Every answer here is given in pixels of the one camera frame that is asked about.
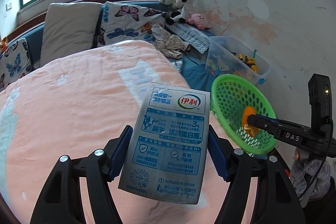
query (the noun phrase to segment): pink blanket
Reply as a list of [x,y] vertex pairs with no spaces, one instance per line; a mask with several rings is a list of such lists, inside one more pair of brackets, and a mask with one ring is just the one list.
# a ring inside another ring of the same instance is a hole
[[[22,224],[28,224],[40,191],[56,161],[88,156],[134,126],[146,81],[188,87],[184,78],[155,48],[144,41],[106,46],[54,60],[0,93],[0,149],[5,166],[0,191]],[[228,138],[214,116],[210,123]],[[214,223],[228,183],[216,173],[207,154],[201,198],[197,205],[163,203],[117,188],[110,190],[124,224]],[[86,221],[93,216],[85,179],[81,179]],[[256,180],[250,188],[242,223],[250,223]]]

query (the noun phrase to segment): pink pig plush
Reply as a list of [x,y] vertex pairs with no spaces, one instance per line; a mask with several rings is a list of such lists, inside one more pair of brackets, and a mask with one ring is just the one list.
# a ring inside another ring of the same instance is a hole
[[190,18],[188,19],[188,23],[191,25],[195,25],[200,30],[204,30],[205,28],[211,28],[210,23],[202,14],[193,14],[192,12],[190,12]]

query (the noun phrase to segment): black robotic device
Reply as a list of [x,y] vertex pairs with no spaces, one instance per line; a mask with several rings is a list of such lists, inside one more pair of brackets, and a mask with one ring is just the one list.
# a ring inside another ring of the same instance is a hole
[[[336,157],[336,141],[332,138],[330,80],[327,76],[314,74],[308,88],[311,128],[261,115],[250,115],[248,123],[267,130],[277,140],[300,148],[302,162],[312,159],[325,160],[327,156]],[[72,160],[67,155],[61,156],[42,188],[30,223],[85,224],[79,178],[86,177],[95,223],[122,224],[107,182],[111,182],[112,178],[117,176],[111,174],[113,155],[120,142],[125,141],[124,137],[127,134],[130,136],[132,131],[131,126],[126,126],[119,138],[110,140],[104,149],[95,150],[88,157]],[[251,224],[306,223],[302,201],[307,200],[307,196],[309,198],[310,191],[315,186],[314,182],[316,183],[314,178],[306,178],[310,184],[300,203],[283,166],[275,156],[271,155],[266,160],[261,160],[250,157],[241,149],[233,149],[230,142],[219,138],[210,125],[208,149],[214,144],[226,158],[229,174],[227,181],[230,182],[215,224],[241,223],[251,177],[258,177]],[[20,223],[6,206],[3,199],[0,199],[4,219],[11,224]]]

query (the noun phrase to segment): gray glove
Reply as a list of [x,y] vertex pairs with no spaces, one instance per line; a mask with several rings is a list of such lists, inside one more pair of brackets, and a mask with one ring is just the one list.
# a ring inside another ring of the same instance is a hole
[[[303,193],[303,191],[307,186],[304,175],[308,174],[313,177],[317,172],[317,170],[319,169],[321,163],[322,163],[321,160],[307,161],[304,163],[304,165],[298,160],[295,160],[293,162],[291,168],[290,180],[293,184],[297,196],[300,196],[300,194]],[[327,161],[325,161],[320,172],[317,175],[317,183],[309,198],[309,201],[323,198],[328,193],[329,188],[330,188],[330,165],[328,164]]]

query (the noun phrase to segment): circular qr code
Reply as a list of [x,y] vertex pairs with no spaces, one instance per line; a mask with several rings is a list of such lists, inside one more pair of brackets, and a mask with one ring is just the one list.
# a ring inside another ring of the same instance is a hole
[[146,170],[139,168],[130,174],[130,180],[136,187],[146,187],[149,182],[149,174]]

